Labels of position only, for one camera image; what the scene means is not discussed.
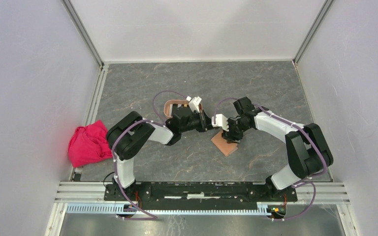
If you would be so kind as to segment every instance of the brown flat object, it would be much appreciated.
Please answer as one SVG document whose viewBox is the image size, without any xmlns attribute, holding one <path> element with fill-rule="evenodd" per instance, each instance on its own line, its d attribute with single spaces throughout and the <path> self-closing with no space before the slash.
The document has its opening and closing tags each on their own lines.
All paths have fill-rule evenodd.
<svg viewBox="0 0 378 236">
<path fill-rule="evenodd" d="M 165 104 L 164 104 L 164 115 L 166 116 L 167 119 L 170 119 L 172 118 L 172 116 L 170 115 L 171 112 L 170 112 L 170 105 L 173 105 L 173 104 L 178 104 L 178 105 L 188 105 L 189 102 L 187 100 L 168 100 Z M 199 109 L 202 110 L 202 104 L 199 104 Z"/>
<path fill-rule="evenodd" d="M 225 155 L 225 156 L 229 156 L 231 153 L 235 152 L 235 150 L 238 149 L 238 144 L 236 143 L 231 143 L 231 144 L 228 144 L 227 143 L 227 140 L 223 139 L 222 136 L 222 130 L 220 132 L 218 132 L 217 135 L 215 135 L 211 141 L 212 143 L 215 144 L 215 146 L 217 146 L 217 148 Z"/>
</svg>

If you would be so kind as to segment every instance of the white wall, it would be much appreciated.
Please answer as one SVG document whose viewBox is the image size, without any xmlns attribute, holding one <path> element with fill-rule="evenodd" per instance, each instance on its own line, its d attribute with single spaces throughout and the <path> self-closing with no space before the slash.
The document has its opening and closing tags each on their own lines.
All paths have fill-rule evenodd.
<svg viewBox="0 0 378 236">
<path fill-rule="evenodd" d="M 335 1 L 301 76 L 362 235 L 378 235 L 378 1 Z"/>
<path fill-rule="evenodd" d="M 293 59 L 324 0 L 72 0 L 105 61 Z"/>
<path fill-rule="evenodd" d="M 0 236 L 43 235 L 98 66 L 59 0 L 0 0 Z"/>
</svg>

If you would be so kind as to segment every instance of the gray stone surface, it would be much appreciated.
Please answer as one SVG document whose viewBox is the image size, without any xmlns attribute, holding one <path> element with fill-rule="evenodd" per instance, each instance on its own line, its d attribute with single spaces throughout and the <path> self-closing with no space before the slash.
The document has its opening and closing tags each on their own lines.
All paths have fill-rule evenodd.
<svg viewBox="0 0 378 236">
<path fill-rule="evenodd" d="M 276 114 L 304 124 L 312 122 L 310 110 L 295 69 L 288 61 L 132 63 L 109 66 L 97 113 L 109 129 L 129 112 L 160 119 L 152 109 L 153 96 L 161 90 L 202 97 L 209 116 L 226 97 L 247 96 Z M 163 114 L 164 103 L 179 99 L 172 93 L 157 97 L 156 108 Z M 230 101 L 219 113 L 235 117 Z M 225 157 L 211 142 L 218 130 L 190 131 L 173 146 L 147 142 L 135 157 L 137 180 L 151 181 L 264 181 L 287 164 L 285 145 L 264 132 L 249 130 L 238 150 Z M 112 160 L 84 167 L 82 181 L 101 181 L 113 171 Z M 318 180 L 330 180 L 323 176 Z"/>
</svg>

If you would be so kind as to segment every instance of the black mounting plate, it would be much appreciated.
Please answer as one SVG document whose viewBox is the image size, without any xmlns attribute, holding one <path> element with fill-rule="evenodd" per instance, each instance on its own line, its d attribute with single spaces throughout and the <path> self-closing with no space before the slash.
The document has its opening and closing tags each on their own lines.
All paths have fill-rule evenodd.
<svg viewBox="0 0 378 236">
<path fill-rule="evenodd" d="M 275 196 L 261 196 L 266 186 L 255 182 L 136 182 L 125 192 L 133 201 L 138 192 L 146 210 L 257 209 L 257 202 L 283 202 L 284 194 L 288 202 L 298 201 L 291 187 Z M 116 184 L 107 185 L 104 200 L 126 201 Z"/>
</svg>

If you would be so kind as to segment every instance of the pink cloth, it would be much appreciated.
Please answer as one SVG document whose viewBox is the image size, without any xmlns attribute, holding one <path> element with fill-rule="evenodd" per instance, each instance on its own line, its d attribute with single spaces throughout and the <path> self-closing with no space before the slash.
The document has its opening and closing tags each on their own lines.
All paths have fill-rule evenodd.
<svg viewBox="0 0 378 236">
<path fill-rule="evenodd" d="M 106 133 L 108 130 L 102 121 L 77 127 L 70 139 L 68 156 L 73 167 L 96 163 L 112 157 Z"/>
</svg>

